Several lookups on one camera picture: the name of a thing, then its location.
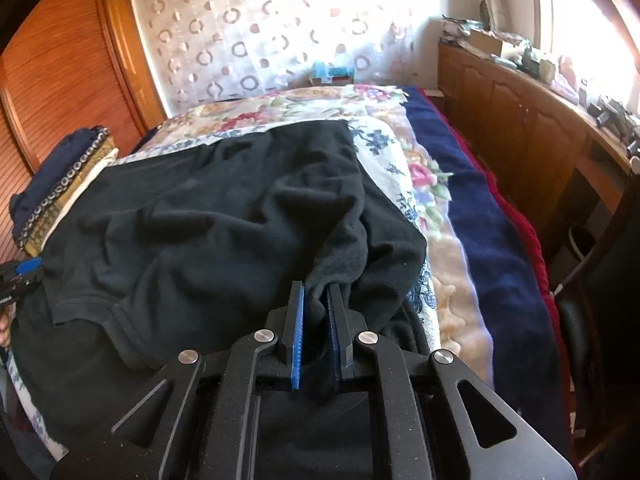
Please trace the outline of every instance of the patterned curtain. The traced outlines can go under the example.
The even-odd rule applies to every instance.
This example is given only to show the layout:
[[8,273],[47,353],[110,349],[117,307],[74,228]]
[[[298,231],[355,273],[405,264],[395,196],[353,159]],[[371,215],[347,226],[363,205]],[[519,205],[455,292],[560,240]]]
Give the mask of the patterned curtain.
[[356,81],[418,82],[429,0],[133,0],[171,114],[308,84],[315,60]]

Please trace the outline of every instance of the wooden desk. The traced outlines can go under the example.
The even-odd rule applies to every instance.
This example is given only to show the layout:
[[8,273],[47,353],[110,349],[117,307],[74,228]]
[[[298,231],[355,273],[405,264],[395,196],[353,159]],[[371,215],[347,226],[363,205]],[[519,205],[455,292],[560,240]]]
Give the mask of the wooden desk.
[[598,200],[613,212],[630,173],[625,148],[585,110],[522,72],[441,44],[446,115],[551,257]]

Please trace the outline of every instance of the navy blue blanket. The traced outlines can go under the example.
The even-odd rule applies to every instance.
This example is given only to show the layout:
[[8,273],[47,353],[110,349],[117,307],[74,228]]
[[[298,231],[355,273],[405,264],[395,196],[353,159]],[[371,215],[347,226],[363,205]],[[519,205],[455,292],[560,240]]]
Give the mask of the navy blue blanket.
[[558,348],[518,232],[433,105],[416,88],[404,91],[418,142],[443,171],[453,173],[449,218],[465,248],[480,311],[494,340],[495,391],[568,457]]

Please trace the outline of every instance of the black garment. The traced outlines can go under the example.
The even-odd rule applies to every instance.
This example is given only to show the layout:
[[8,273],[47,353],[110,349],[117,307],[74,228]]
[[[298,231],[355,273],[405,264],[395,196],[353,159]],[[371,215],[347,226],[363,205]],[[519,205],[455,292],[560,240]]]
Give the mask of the black garment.
[[305,347],[327,283],[367,325],[424,350],[402,305],[423,236],[359,165],[343,121],[314,121],[107,168],[43,252],[15,359],[51,436],[72,446],[185,348],[229,348],[305,282]]

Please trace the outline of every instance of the trash can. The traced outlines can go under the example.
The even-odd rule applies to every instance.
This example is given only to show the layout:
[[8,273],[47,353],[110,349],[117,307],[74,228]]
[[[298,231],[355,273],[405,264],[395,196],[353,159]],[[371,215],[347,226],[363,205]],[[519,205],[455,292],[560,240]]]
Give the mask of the trash can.
[[551,290],[562,283],[572,270],[584,261],[595,243],[596,239],[586,227],[579,225],[569,227],[564,244],[548,268]]

